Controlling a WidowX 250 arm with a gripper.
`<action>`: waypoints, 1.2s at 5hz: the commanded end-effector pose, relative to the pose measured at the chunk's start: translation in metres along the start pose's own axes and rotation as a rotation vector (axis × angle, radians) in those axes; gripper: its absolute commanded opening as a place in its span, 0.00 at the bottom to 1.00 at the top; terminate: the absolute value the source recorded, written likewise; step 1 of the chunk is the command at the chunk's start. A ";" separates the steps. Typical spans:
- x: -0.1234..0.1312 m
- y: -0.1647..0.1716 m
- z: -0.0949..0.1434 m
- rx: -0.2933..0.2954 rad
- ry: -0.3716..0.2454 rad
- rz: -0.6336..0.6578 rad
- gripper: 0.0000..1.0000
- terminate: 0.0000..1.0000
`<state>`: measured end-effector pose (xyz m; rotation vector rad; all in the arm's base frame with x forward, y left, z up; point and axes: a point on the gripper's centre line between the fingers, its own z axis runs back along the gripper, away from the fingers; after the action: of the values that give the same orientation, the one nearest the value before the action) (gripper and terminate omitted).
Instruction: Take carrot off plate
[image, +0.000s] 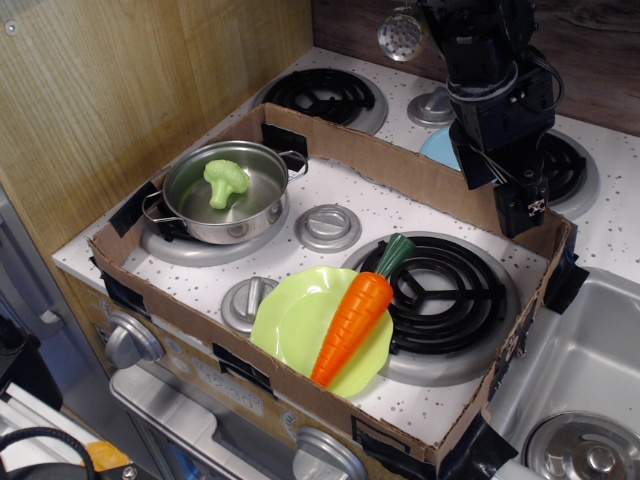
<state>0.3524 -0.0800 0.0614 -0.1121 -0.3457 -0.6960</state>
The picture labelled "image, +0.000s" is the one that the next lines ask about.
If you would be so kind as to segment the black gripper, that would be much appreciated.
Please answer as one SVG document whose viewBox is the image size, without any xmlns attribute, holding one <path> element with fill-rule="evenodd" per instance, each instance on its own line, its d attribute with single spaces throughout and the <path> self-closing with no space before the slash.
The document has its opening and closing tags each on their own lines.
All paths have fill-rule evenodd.
<svg viewBox="0 0 640 480">
<path fill-rule="evenodd" d="M 544 223 L 549 197 L 543 173 L 544 159 L 538 151 L 540 135 L 484 148 L 455 120 L 449 138 L 459 168 L 470 190 L 494 180 L 494 199 L 502 233 L 514 238 Z"/>
</svg>

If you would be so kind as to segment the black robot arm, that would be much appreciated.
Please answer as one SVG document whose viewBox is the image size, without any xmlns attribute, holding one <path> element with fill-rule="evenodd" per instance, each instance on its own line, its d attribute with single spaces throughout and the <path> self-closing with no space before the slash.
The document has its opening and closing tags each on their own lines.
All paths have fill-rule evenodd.
<svg viewBox="0 0 640 480">
<path fill-rule="evenodd" d="M 494 184 L 502 233 L 544 222 L 549 199 L 539 143 L 555 122 L 563 82 L 530 43 L 530 1 L 421 1 L 447 68 L 455 120 L 449 137 L 469 189 Z"/>
</svg>

